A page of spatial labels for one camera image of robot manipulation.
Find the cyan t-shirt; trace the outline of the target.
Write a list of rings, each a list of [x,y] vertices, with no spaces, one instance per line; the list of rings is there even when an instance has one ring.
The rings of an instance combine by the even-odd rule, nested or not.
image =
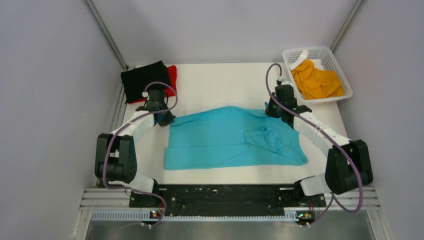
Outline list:
[[[300,134],[261,109],[226,106],[177,117],[169,128],[164,169],[303,166]]]

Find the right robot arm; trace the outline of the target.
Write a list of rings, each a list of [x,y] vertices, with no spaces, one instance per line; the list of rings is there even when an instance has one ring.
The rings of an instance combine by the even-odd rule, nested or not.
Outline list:
[[[298,105],[294,88],[287,81],[278,82],[269,96],[265,114],[281,119],[326,156],[323,173],[295,182],[294,202],[307,206],[315,195],[330,193],[340,205],[338,195],[357,189],[358,204],[352,212],[358,212],[364,203],[364,187],[373,181],[367,144],[363,140],[351,140],[340,135],[320,121],[309,107]]]

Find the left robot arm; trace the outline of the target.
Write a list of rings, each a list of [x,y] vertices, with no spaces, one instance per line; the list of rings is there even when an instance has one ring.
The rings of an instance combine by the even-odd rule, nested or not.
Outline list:
[[[136,142],[152,127],[168,126],[175,119],[168,107],[168,93],[153,89],[144,92],[143,96],[146,98],[144,104],[127,122],[97,137],[94,172],[106,189],[130,190],[147,206],[164,210],[166,202],[160,196],[155,179],[141,175],[141,187],[130,186],[138,170]]]

